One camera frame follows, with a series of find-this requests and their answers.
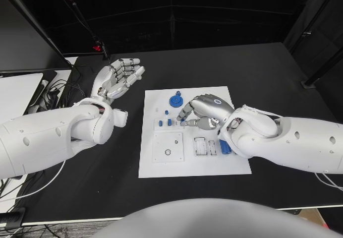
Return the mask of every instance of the metal pole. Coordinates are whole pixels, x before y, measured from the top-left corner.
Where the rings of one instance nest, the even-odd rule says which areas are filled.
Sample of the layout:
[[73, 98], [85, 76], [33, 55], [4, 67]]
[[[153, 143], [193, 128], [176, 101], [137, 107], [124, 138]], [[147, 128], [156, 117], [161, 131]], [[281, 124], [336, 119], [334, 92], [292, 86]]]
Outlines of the metal pole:
[[327, 71], [334, 67], [334, 65], [340, 62], [340, 60], [343, 59], [343, 47], [340, 48], [340, 50], [336, 52], [334, 56], [327, 60], [327, 62], [324, 63], [324, 65], [320, 67], [320, 69], [317, 70], [317, 72], [313, 74], [313, 76], [301, 82], [303, 87], [305, 89], [308, 88], [316, 88], [314, 87], [314, 83], [318, 81], [318, 79], [323, 77], [323, 75], [327, 73]]
[[307, 36], [311, 35], [311, 27], [313, 27], [313, 24], [314, 24], [314, 22], [317, 21], [317, 18], [318, 18], [320, 14], [321, 14], [321, 12], [323, 12], [323, 10], [324, 10], [324, 8], [326, 8], [326, 5], [327, 5], [329, 1], [330, 1], [330, 0], [326, 0], [326, 1], [323, 2], [321, 6], [320, 6], [320, 9], [318, 9], [318, 11], [317, 11], [317, 13], [316, 13], [316, 15], [314, 15], [314, 17], [313, 17], [313, 19], [311, 19], [311, 21], [310, 21], [307, 27], [305, 27], [305, 29], [304, 29], [304, 32], [301, 33], [301, 35], [300, 35], [300, 37], [298, 37], [298, 39], [297, 39], [297, 41], [295, 41], [295, 43], [294, 43], [294, 45], [292, 45], [292, 47], [291, 47], [291, 49], [290, 49], [290, 53], [291, 53], [291, 54], [294, 53], [294, 51], [295, 51], [295, 49], [297, 49], [297, 47], [298, 47], [298, 44], [300, 44], [300, 42], [303, 41], [303, 39], [304, 39]]

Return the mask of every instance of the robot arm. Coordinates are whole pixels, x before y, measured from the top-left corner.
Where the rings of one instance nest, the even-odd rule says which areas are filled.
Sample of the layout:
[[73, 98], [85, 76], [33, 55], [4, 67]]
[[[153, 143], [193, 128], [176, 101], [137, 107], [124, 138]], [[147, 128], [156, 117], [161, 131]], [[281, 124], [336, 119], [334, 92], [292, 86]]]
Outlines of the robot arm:
[[[186, 121], [192, 111], [199, 119]], [[219, 128], [219, 139], [243, 158], [258, 156], [308, 172], [343, 174], [341, 124], [281, 117], [245, 105], [233, 110], [207, 94], [187, 103], [177, 120], [206, 130]]]
[[105, 66], [94, 81], [91, 98], [71, 108], [24, 115], [0, 125], [0, 179], [52, 167], [108, 141], [112, 127], [125, 126], [128, 115], [109, 105], [141, 79], [144, 67], [134, 65], [138, 62], [120, 59]]

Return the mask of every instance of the gray carpet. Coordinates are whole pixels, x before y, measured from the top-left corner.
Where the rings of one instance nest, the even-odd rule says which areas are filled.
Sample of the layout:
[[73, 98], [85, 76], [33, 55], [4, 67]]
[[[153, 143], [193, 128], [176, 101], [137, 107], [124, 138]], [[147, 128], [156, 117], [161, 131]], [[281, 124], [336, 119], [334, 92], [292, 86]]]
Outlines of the gray carpet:
[[[96, 233], [96, 231], [99, 231], [104, 227], [112, 224], [112, 222], [114, 221], [58, 224], [53, 227], [50, 227], [50, 230], [60, 238], [86, 238], [86, 237], [91, 237]], [[23, 234], [23, 236], [22, 234], [17, 234], [16, 237], [19, 238], [20, 237], [53, 238], [55, 237], [43, 225], [26, 227], [17, 231], [17, 233], [22, 233], [22, 232], [29, 232], [29, 233]]]

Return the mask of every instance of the black table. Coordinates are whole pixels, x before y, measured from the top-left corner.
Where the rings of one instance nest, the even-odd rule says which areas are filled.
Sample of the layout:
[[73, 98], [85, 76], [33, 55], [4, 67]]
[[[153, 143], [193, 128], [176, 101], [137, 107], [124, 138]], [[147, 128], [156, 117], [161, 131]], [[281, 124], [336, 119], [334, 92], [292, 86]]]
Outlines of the black table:
[[[340, 190], [323, 185], [314, 174], [249, 159], [252, 175], [138, 178], [144, 91], [228, 86], [235, 107], [242, 104], [290, 117], [334, 121], [317, 90], [305, 90], [305, 76], [281, 43], [177, 51], [118, 54], [140, 58], [145, 67], [137, 81], [112, 107], [128, 111], [124, 128], [114, 128], [109, 141], [84, 150], [66, 161], [53, 183], [22, 200], [24, 223], [124, 217], [156, 204], [190, 198], [228, 198], [272, 208], [343, 204]], [[98, 72], [101, 56], [79, 57], [76, 65]], [[79, 67], [81, 87], [91, 93], [95, 74]], [[73, 102], [81, 94], [73, 91]], [[45, 171], [32, 186], [40, 188], [60, 165]], [[343, 181], [343, 176], [331, 176]]]

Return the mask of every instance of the blue plastic part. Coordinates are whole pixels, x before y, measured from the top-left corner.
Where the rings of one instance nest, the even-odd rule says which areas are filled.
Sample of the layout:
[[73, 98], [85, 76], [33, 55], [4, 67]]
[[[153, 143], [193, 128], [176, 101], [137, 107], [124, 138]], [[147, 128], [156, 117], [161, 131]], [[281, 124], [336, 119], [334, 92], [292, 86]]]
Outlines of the blue plastic part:
[[220, 144], [222, 154], [223, 155], [231, 154], [232, 150], [231, 150], [231, 147], [229, 147], [226, 141], [225, 140], [219, 140], [219, 144]]
[[183, 99], [182, 99], [182, 96], [180, 96], [180, 91], [176, 92], [176, 95], [170, 97], [170, 106], [173, 108], [177, 108], [180, 107], [183, 104]]

